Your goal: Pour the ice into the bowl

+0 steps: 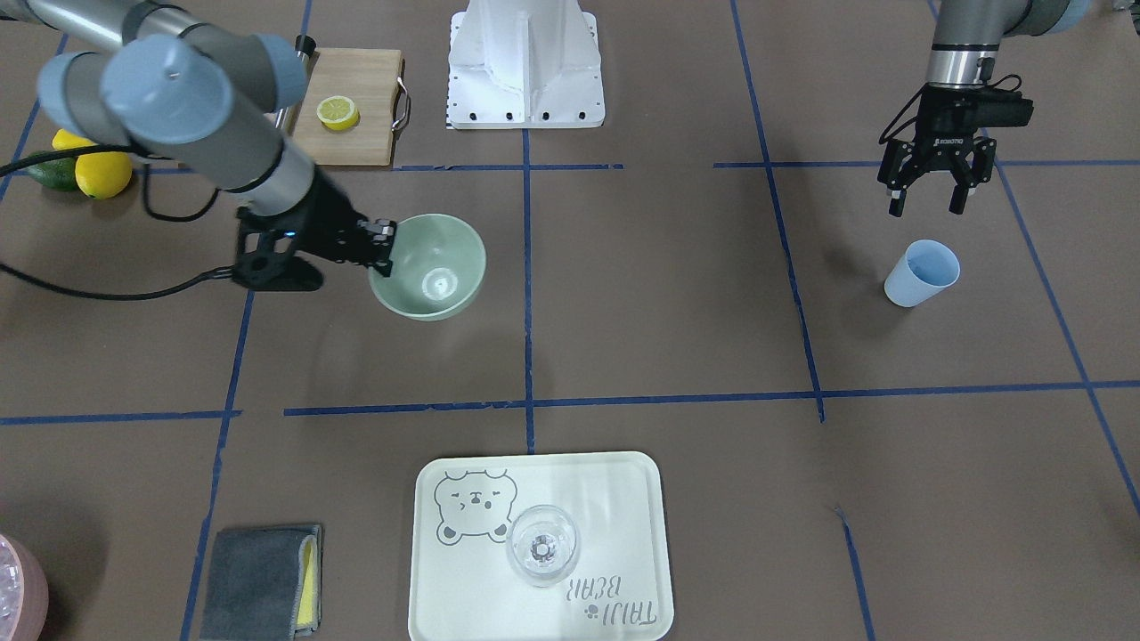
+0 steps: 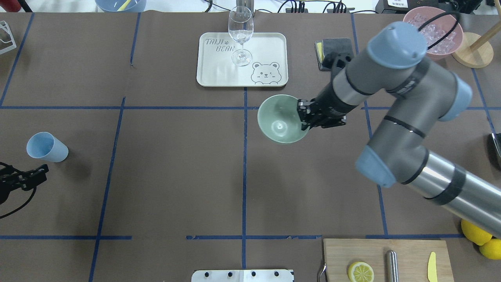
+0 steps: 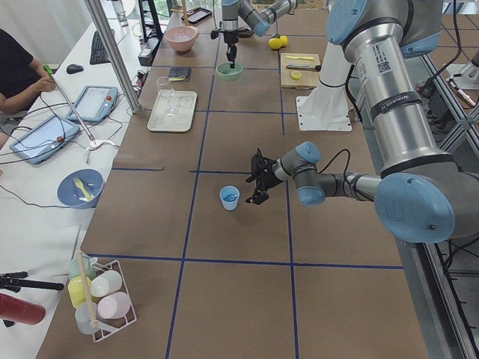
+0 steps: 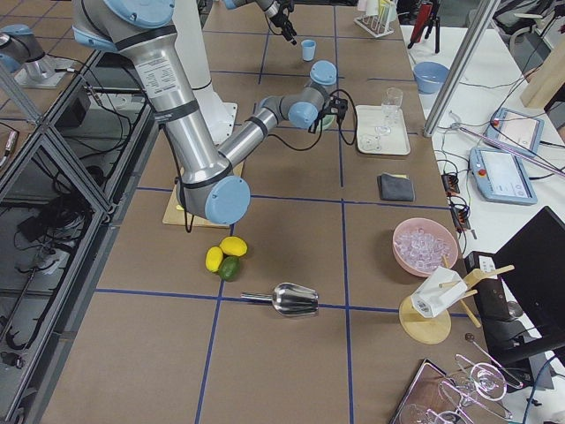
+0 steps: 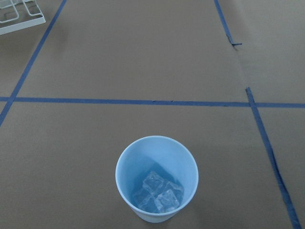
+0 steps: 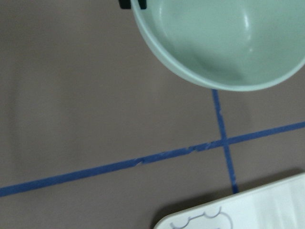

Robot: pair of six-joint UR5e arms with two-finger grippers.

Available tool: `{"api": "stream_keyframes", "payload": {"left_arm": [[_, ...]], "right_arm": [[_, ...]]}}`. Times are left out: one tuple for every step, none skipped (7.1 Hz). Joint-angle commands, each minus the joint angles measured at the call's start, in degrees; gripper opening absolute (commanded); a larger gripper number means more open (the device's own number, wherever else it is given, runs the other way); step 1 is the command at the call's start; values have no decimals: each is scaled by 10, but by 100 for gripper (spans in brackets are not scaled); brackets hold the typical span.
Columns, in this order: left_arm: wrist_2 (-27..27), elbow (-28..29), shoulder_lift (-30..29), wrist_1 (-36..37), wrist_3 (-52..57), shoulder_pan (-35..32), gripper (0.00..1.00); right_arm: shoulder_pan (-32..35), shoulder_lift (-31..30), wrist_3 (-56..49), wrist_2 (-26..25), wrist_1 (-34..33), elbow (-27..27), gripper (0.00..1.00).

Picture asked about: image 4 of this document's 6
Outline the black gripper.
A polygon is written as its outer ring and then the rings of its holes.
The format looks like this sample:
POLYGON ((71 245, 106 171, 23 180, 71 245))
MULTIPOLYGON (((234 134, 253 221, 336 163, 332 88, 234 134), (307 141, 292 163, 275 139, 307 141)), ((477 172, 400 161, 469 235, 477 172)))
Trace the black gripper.
POLYGON ((296 44, 296 35, 292 23, 289 21, 290 3, 271 3, 264 8, 267 19, 281 29, 283 38, 291 44, 296 44))

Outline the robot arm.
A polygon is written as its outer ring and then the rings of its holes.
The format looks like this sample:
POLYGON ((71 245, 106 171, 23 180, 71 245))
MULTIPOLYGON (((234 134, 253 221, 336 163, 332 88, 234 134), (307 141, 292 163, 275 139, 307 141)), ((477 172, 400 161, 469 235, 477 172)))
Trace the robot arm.
POLYGON ((264 14, 269 30, 275 35, 281 35, 292 45, 297 44, 297 32, 290 21, 294 12, 294 2, 291 0, 224 0, 228 10, 255 4, 264 14))
POLYGON ((251 194, 234 167, 282 121, 310 129, 328 112, 336 68, 320 60, 301 92, 264 99, 254 115, 216 145, 200 109, 204 94, 192 88, 210 82, 193 1, 75 1, 72 6, 78 43, 120 54, 134 65, 154 118, 184 170, 176 183, 178 200, 194 216, 216 224, 239 221, 251 194))

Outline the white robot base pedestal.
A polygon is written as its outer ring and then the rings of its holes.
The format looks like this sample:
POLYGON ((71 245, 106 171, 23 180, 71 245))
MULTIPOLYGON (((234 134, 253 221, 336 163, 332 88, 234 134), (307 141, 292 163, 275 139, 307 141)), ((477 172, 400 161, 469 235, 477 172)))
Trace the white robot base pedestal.
POLYGON ((215 92, 209 71, 197 2, 175 2, 173 22, 177 29, 177 54, 216 146, 231 136, 237 104, 224 102, 215 92))

